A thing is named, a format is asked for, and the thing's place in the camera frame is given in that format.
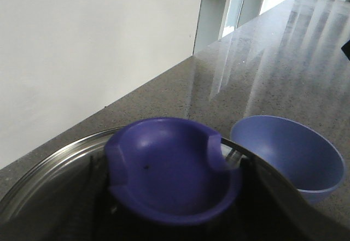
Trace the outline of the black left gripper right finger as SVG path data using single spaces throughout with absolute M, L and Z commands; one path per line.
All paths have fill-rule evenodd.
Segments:
M 242 215 L 253 240 L 349 240 L 349 229 L 310 206 L 276 169 L 223 138 L 243 171 Z

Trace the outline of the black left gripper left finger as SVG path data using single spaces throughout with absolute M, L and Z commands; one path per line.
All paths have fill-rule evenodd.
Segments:
M 105 157 L 92 158 L 94 192 L 92 203 L 92 240 L 128 240 L 128 212 L 108 190 L 109 175 Z

